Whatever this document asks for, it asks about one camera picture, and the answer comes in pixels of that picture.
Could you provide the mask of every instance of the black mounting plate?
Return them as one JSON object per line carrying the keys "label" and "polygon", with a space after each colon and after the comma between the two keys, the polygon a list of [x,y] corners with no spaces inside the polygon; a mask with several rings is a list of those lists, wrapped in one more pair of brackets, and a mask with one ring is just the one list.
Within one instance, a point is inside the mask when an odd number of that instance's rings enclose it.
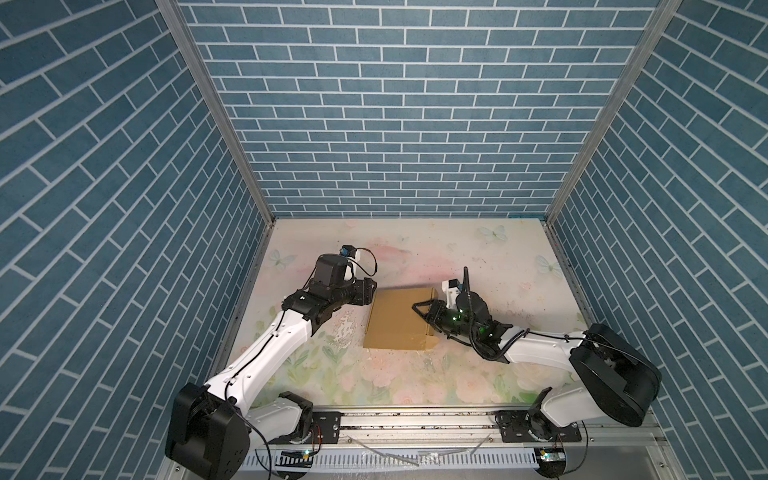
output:
{"label": "black mounting plate", "polygon": [[[341,412],[312,412],[312,423],[320,427],[323,443],[330,445],[339,443],[339,428],[341,427]],[[270,445],[293,445],[290,437],[284,435],[270,442]]]}
{"label": "black mounting plate", "polygon": [[[541,440],[531,435],[528,429],[528,420],[525,416],[528,414],[525,410],[501,410],[496,412],[497,418],[499,413],[505,414],[505,421],[503,425],[499,425],[499,430],[502,433],[502,442],[504,443],[520,443],[520,442],[541,442]],[[556,432],[560,432],[560,440],[564,443],[568,442],[580,442],[581,432],[577,426],[569,425],[562,429],[552,426],[552,429]]]}

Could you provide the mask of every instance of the cardboard box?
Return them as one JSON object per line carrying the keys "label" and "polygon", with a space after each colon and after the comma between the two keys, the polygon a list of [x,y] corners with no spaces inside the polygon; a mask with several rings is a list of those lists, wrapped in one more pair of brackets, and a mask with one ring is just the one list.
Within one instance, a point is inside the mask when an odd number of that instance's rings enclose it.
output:
{"label": "cardboard box", "polygon": [[377,290],[368,318],[367,349],[427,350],[437,345],[435,330],[416,312],[414,303],[437,298],[431,287]]}

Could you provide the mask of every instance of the cardboard box flap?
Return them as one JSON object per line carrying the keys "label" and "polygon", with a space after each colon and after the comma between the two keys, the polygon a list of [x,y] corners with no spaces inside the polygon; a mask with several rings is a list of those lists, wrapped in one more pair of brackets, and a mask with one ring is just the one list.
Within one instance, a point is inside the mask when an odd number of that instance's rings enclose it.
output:
{"label": "cardboard box flap", "polygon": [[431,287],[377,290],[362,346],[367,349],[431,349],[439,339],[412,306],[435,298],[437,292]]}

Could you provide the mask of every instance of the torn cardboard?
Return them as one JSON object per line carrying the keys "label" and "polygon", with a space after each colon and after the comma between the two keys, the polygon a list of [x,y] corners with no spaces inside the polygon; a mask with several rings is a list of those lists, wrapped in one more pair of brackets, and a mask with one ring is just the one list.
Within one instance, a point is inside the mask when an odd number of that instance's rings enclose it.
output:
{"label": "torn cardboard", "polygon": [[435,298],[437,291],[431,287],[377,290],[362,346],[367,349],[431,349],[439,339],[412,306]]}

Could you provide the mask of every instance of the blue brick wall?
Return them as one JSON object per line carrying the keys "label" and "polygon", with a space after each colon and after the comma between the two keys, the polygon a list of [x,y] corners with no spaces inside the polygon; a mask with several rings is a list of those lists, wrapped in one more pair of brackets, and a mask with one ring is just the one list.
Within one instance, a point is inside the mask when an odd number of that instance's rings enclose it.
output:
{"label": "blue brick wall", "polygon": [[152,0],[0,2],[0,478],[157,473],[262,228]]}
{"label": "blue brick wall", "polygon": [[555,229],[689,478],[768,466],[768,2],[684,0]]}
{"label": "blue brick wall", "polygon": [[182,1],[278,217],[541,217],[657,0],[256,3]]}

